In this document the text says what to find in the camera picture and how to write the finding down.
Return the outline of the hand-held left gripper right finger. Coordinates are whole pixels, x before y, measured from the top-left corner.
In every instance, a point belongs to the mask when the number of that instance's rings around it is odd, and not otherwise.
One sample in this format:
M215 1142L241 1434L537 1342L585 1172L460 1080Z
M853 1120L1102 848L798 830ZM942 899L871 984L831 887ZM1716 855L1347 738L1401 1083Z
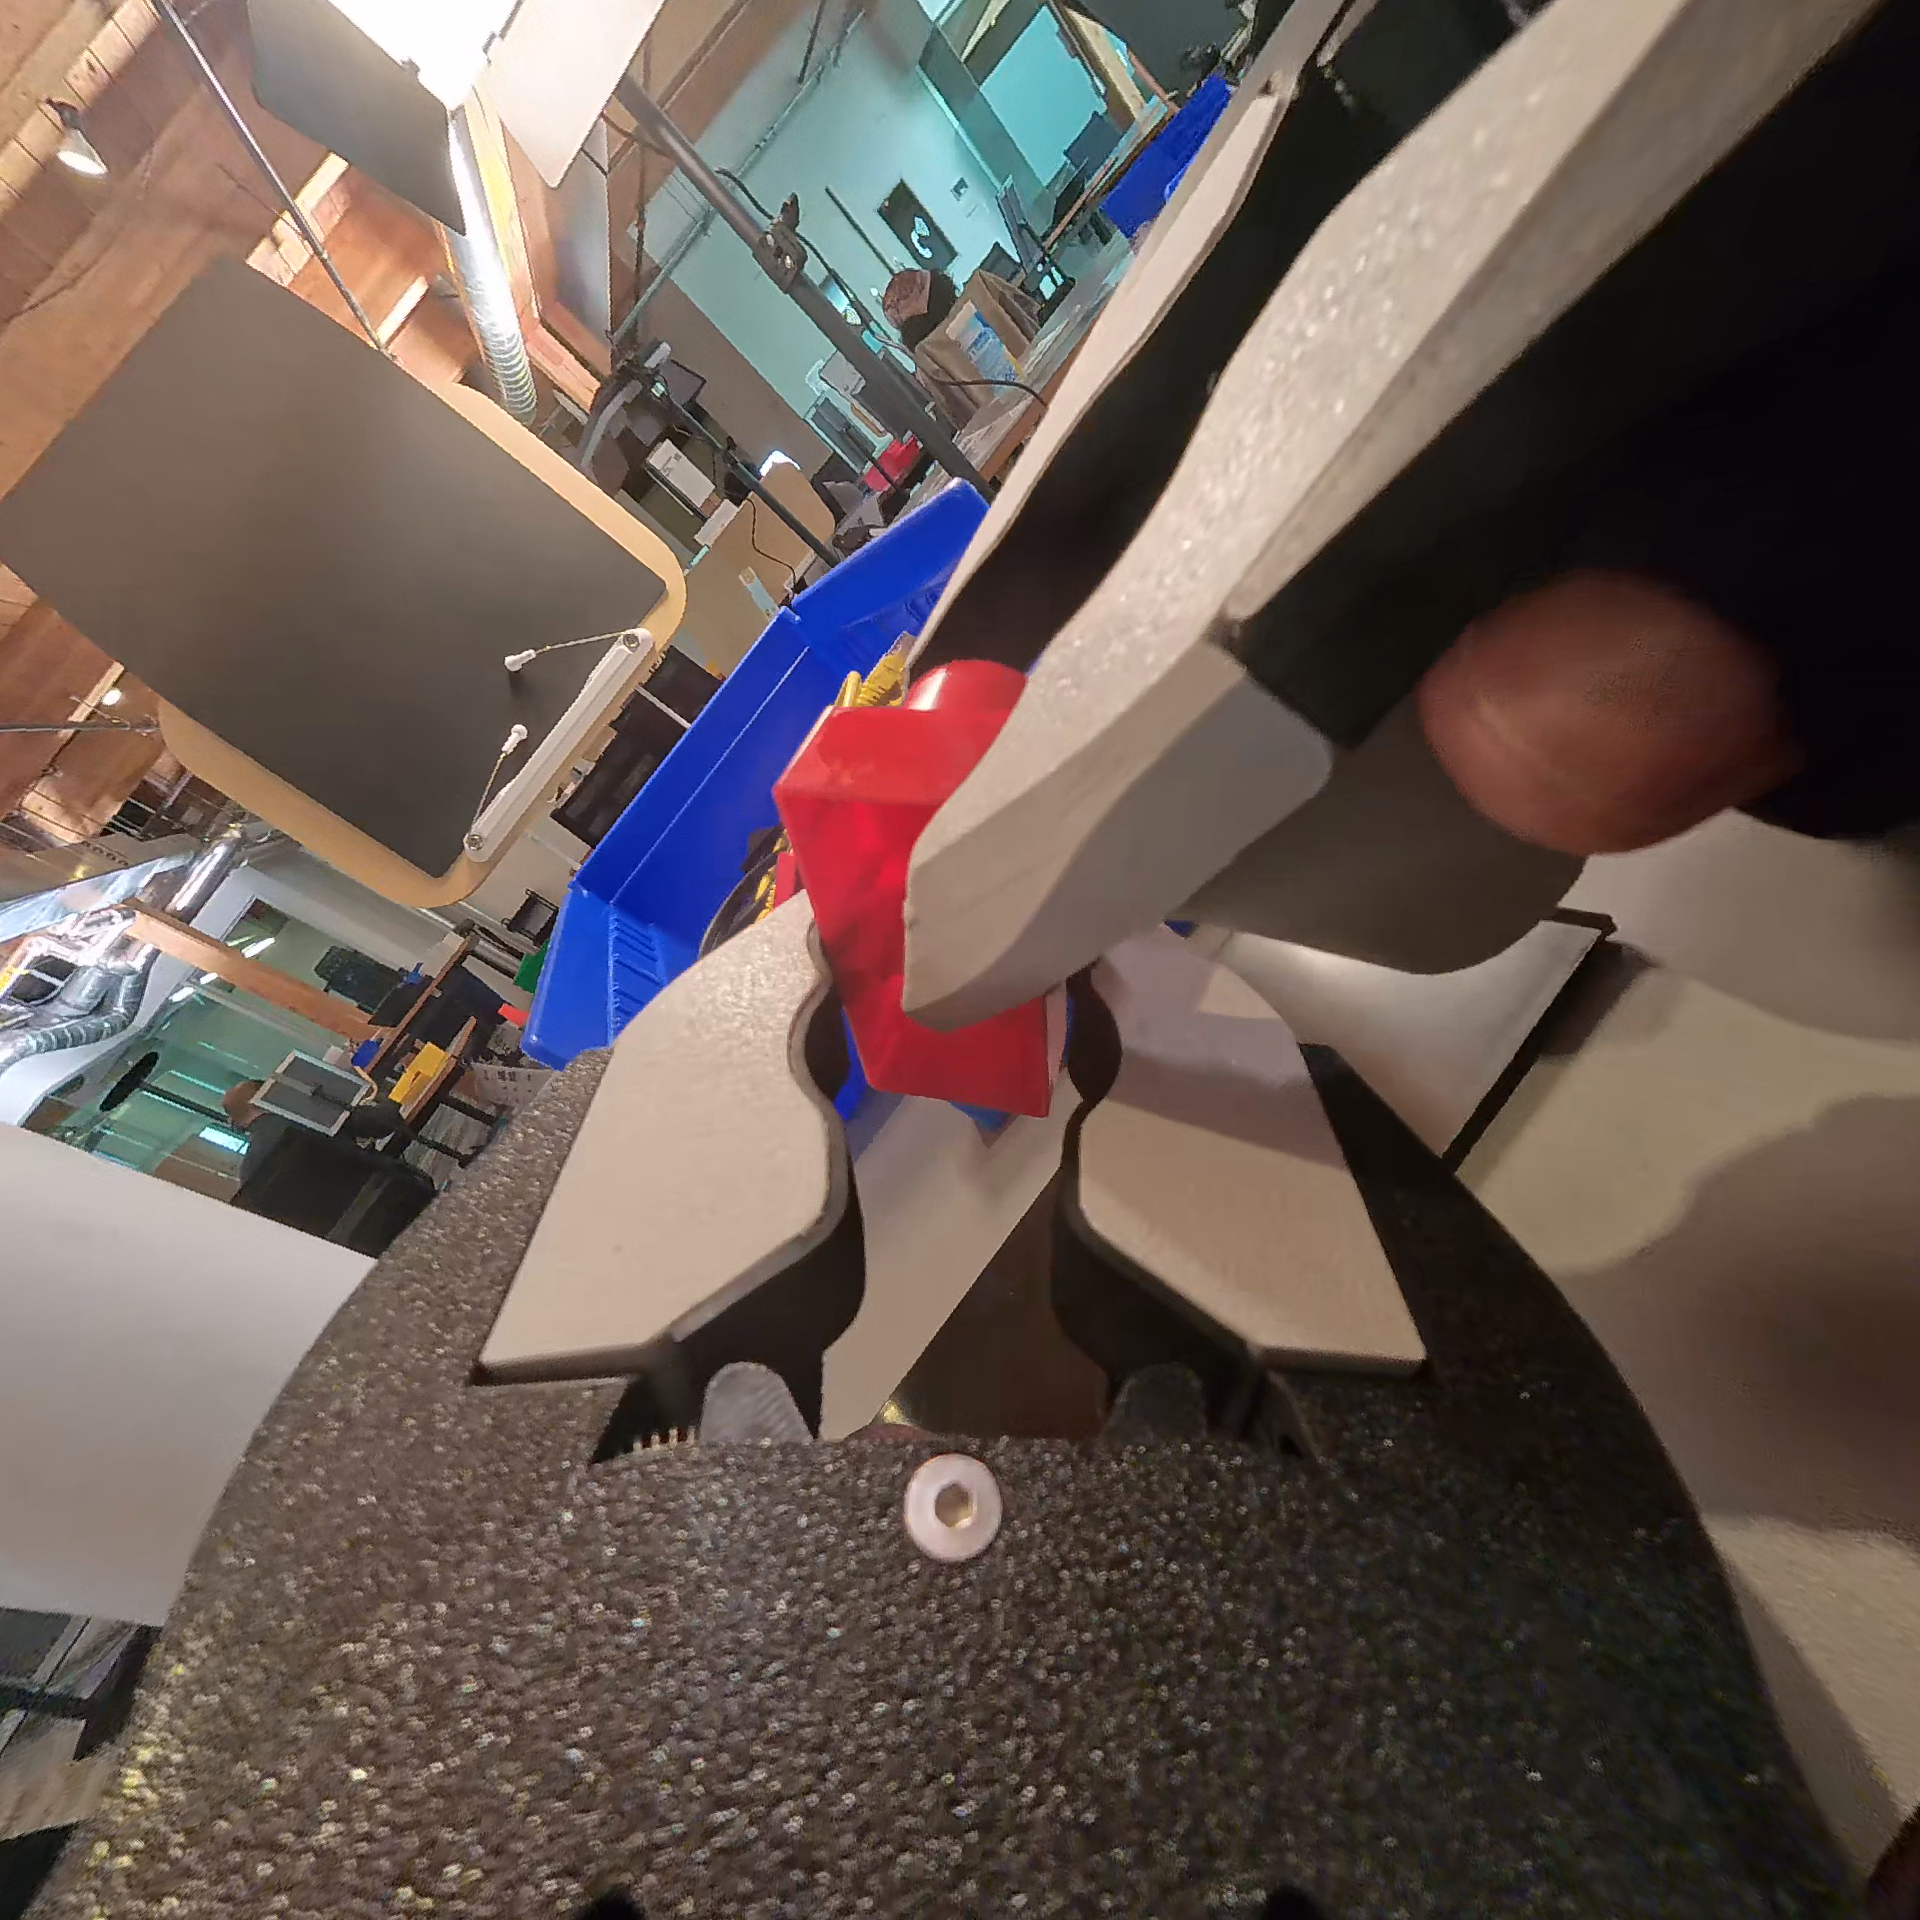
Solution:
M1399 1280L1283 1018L1198 952L1111 952L1067 1066L1062 1328L1111 1387L1181 1365L1241 1427L1270 1376L1405 1379L1427 1360Z

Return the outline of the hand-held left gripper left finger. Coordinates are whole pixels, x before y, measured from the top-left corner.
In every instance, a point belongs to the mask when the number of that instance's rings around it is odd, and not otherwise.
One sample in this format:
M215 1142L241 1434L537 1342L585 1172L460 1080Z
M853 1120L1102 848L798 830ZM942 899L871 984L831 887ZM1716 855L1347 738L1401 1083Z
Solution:
M753 1365L800 1427L865 1253L846 1124L807 1044L846 1044L795 896L670 982L612 1045L505 1285L478 1379L627 1379L642 1431L694 1426Z

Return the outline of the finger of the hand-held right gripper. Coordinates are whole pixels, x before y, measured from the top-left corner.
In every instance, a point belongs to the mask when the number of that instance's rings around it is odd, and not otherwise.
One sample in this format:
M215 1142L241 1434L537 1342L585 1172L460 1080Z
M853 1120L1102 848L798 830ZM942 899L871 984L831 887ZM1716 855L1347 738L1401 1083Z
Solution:
M1412 687L1352 744L1231 652L1259 611L1882 4L1354 4L1356 178L1111 571L921 830L904 1005L958 1028L1166 917L1452 972L1578 875L1476 817Z
M962 558L912 670L1030 667L1160 504L1216 384L1358 175L1317 69L1354 4L1293 4L1146 229Z

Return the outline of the red toy brick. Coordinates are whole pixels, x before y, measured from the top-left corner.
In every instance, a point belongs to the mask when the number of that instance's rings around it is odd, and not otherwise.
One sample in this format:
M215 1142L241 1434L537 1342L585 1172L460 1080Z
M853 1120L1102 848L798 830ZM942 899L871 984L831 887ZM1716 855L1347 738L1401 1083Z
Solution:
M905 686L897 705L827 707L774 799L867 1086L1043 1117L1064 1063L1064 989L952 1029L902 1005L910 858L1024 686L1012 666L958 659Z

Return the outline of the person's right hand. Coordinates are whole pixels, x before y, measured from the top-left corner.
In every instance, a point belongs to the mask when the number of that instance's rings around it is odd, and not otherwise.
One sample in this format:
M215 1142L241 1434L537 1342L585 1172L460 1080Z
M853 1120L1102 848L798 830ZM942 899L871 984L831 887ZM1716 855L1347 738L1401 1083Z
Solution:
M1569 855L1658 846L1803 765L1776 664L1690 598L1612 571L1474 619L1414 707L1481 817Z

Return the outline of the cardboard box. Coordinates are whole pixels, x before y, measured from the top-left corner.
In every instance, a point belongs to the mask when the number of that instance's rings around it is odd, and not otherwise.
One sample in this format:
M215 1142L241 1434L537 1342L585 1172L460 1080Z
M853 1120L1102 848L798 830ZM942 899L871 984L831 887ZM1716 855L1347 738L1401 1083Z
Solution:
M914 348L915 372L954 429L1018 378L1039 326L1039 303L1024 287L984 268L968 278Z

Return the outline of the small blue plastic bin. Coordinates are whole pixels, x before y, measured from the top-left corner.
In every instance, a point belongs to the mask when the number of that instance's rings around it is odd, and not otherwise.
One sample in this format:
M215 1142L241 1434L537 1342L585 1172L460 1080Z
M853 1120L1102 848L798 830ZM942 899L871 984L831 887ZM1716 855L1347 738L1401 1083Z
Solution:
M1098 202L1099 218L1128 240L1152 226L1231 100L1230 77L1210 71L1115 175Z

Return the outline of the black light stand pole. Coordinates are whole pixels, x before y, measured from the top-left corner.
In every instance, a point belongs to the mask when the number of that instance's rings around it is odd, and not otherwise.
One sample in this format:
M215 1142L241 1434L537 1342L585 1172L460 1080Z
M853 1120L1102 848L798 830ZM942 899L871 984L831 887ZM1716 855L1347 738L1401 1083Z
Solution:
M743 195L699 153L694 139L659 107L634 77L622 76L612 93L634 117L635 134L670 157L697 195L752 252L755 265L807 323L862 378L870 409L896 436L914 436L952 477L986 492L987 477L971 464L948 429L946 418L927 401L917 381L864 341L862 323L847 319L806 274L807 253L798 227L783 219L760 219Z

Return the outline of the small grey monitor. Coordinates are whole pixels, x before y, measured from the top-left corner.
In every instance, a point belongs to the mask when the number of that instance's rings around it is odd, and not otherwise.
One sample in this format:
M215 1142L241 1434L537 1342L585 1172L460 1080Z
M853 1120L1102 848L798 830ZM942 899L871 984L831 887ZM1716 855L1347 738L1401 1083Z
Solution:
M357 1108L372 1100L372 1083L349 1066L290 1052L252 1092L252 1104L278 1120L324 1137L335 1137Z

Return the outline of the studio light panel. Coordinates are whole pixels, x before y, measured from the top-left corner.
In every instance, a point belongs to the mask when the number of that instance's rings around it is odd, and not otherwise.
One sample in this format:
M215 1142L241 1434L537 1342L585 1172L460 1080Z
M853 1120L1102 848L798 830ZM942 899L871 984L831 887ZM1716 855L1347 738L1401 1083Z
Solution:
M250 1L261 107L450 229L451 117L480 93L546 185L627 73L661 1Z

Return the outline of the black panel with wooden rim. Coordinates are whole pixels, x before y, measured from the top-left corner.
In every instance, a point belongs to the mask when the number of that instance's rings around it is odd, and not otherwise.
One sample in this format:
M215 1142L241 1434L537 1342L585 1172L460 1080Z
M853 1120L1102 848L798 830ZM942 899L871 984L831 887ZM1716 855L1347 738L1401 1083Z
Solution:
M490 881L685 610L671 547L496 401L230 256L3 494L1 555L186 770L415 910Z

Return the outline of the long silver spiral duct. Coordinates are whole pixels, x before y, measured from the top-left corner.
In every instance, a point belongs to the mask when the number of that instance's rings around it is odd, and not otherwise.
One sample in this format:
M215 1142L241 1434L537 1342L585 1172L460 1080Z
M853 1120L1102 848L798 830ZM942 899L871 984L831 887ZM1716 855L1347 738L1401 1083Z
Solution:
M159 958L135 915L192 924L276 842L260 824L228 824L208 838L99 842L84 848L90 872L3 897L3 1124L21 1124L43 1092L135 1028Z

